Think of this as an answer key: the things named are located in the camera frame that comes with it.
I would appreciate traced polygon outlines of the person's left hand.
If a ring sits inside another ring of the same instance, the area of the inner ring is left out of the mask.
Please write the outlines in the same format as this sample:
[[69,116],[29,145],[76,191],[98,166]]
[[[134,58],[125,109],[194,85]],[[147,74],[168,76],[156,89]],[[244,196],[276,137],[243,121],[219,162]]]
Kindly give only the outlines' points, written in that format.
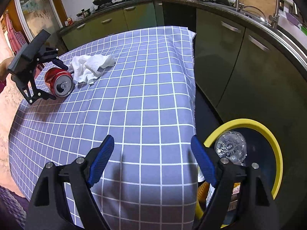
[[5,60],[3,60],[0,64],[0,80],[1,81],[5,81],[7,75],[8,75],[8,66],[10,65],[10,63],[12,62],[12,60],[14,59],[14,57],[10,57],[7,58]]

